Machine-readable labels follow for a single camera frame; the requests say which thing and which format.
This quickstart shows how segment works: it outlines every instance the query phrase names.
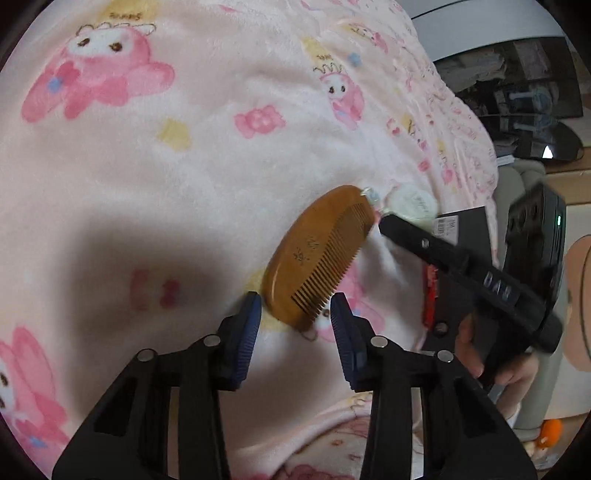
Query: orange toy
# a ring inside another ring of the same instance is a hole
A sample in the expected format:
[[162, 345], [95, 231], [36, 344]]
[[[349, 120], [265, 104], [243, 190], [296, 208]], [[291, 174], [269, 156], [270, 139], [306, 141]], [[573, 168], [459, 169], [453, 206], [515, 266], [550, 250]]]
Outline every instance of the orange toy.
[[562, 421], [546, 420], [542, 424], [540, 436], [535, 441], [538, 448], [551, 448], [558, 443], [562, 435]]

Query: pink cartoon rabbit print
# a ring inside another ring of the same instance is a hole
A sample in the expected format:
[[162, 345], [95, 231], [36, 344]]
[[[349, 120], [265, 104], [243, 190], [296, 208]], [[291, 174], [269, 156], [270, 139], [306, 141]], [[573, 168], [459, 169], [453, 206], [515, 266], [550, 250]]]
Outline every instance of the pink cartoon rabbit print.
[[23, 106], [30, 123], [59, 105], [67, 119], [77, 118], [93, 102], [123, 106], [134, 96], [170, 88], [174, 69], [151, 60], [148, 35], [155, 25], [85, 25], [49, 62]]
[[56, 400], [49, 362], [35, 337], [16, 328], [0, 341], [0, 413], [25, 453], [47, 476], [67, 445], [66, 412]]
[[331, 72], [320, 77], [335, 117], [350, 130], [357, 128], [365, 107], [361, 88], [345, 73]]

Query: comb teeth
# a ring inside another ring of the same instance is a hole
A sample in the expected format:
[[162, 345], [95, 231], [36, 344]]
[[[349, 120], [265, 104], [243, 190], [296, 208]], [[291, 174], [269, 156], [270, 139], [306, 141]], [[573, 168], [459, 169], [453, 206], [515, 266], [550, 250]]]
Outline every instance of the comb teeth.
[[320, 314], [347, 273], [373, 224], [373, 217], [362, 203], [355, 203], [339, 216], [316, 267], [291, 296], [308, 318], [314, 319]]

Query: barcode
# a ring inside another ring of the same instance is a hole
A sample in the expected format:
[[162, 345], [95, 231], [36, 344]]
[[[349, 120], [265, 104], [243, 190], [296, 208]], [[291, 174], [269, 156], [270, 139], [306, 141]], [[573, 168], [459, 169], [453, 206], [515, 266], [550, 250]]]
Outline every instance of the barcode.
[[457, 224], [457, 215], [438, 218], [433, 222], [433, 235], [453, 245], [457, 245]]
[[445, 233], [445, 221], [443, 219], [439, 219], [437, 221], [437, 231], [435, 233], [436, 236], [442, 236]]

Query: white round object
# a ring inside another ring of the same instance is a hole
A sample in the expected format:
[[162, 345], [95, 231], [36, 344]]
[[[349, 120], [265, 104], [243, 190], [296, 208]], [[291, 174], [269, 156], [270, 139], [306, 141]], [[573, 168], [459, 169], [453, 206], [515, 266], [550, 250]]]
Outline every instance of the white round object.
[[392, 189], [385, 198], [385, 210], [428, 232], [439, 212], [437, 200], [411, 183]]

